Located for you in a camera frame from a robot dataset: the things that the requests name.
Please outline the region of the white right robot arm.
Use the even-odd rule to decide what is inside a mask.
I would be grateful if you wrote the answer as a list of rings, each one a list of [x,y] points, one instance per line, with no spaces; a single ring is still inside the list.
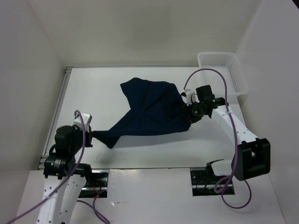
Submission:
[[[214,120],[234,144],[231,161],[233,176],[244,181],[268,174],[271,170],[271,144],[266,138],[253,134],[233,113],[225,98],[216,98],[211,86],[186,89],[181,93],[186,99],[184,109],[192,123],[204,116]]]

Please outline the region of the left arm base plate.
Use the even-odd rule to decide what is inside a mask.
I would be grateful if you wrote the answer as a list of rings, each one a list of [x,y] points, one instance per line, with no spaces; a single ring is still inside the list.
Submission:
[[[94,169],[91,179],[82,188],[79,198],[107,198],[109,170]]]

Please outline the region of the navy blue shorts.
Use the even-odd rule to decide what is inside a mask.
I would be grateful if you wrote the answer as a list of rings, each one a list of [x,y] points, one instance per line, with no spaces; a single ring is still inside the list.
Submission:
[[[191,127],[175,84],[140,78],[121,84],[130,110],[109,130],[92,137],[112,149],[122,136],[157,136],[186,132]]]

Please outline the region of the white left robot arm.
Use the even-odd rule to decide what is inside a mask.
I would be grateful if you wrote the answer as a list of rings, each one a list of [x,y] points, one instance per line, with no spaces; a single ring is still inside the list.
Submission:
[[[44,203],[38,224],[68,224],[83,188],[93,182],[89,164],[79,163],[75,155],[82,147],[91,147],[91,127],[62,126],[56,130],[55,144],[44,162]]]

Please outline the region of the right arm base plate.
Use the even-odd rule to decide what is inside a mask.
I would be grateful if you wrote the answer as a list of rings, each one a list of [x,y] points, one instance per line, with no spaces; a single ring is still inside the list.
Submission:
[[[190,176],[193,196],[218,195],[214,191],[214,186],[223,176],[216,176],[208,167],[190,169]]]

